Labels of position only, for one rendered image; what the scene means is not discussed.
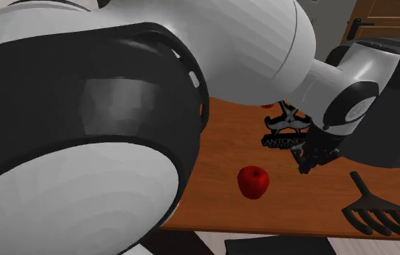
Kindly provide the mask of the black slotted spatula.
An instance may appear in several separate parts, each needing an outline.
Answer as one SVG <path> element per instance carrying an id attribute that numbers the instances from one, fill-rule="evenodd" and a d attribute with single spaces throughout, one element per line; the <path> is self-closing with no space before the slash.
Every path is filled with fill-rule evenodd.
<path id="1" fill-rule="evenodd" d="M 371 193 L 357 171 L 349 175 L 361 197 L 342 208 L 348 223 L 365 235 L 372 235 L 374 231 L 384 236 L 400 235 L 400 206 Z"/>

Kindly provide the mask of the brown wooden table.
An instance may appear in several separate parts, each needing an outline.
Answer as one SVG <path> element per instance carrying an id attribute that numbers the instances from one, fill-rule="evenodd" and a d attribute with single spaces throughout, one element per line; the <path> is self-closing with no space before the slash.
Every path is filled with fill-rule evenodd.
<path id="1" fill-rule="evenodd" d="M 349 173 L 357 171 L 377 196 L 400 205 L 400 168 L 370 167 L 340 158 L 302 175 L 287 150 L 261 144 L 266 116 L 280 109 L 210 101 L 209 123 L 180 204 L 164 228 L 227 233 L 316 235 L 360 238 L 341 210 L 360 194 Z M 257 200 L 244 197 L 237 175 L 248 166 L 264 169 L 270 184 Z"/>

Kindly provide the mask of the red apple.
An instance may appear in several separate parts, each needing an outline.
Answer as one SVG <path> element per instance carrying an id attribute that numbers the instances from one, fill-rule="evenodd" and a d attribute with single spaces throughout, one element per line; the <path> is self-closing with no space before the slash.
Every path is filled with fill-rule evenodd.
<path id="1" fill-rule="evenodd" d="M 268 189 L 270 176 L 261 167 L 248 166 L 239 171 L 237 181 L 238 188 L 244 197 L 257 200 Z"/>

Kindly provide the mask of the brown wooden door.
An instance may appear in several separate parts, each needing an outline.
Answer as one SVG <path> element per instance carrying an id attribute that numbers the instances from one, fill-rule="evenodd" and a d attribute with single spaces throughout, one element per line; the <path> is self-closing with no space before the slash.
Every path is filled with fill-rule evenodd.
<path id="1" fill-rule="evenodd" d="M 359 38 L 400 38 L 400 0 L 357 0 L 341 44 Z"/>

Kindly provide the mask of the large dark grey appliance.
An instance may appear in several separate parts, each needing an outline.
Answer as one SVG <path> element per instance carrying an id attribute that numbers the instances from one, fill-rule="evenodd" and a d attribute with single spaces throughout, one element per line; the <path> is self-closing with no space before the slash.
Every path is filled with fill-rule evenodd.
<path id="1" fill-rule="evenodd" d="M 364 38 L 363 44 L 385 46 L 400 54 L 400 38 Z M 387 86 L 355 131 L 344 137 L 341 156 L 373 167 L 400 168 L 400 61 Z"/>

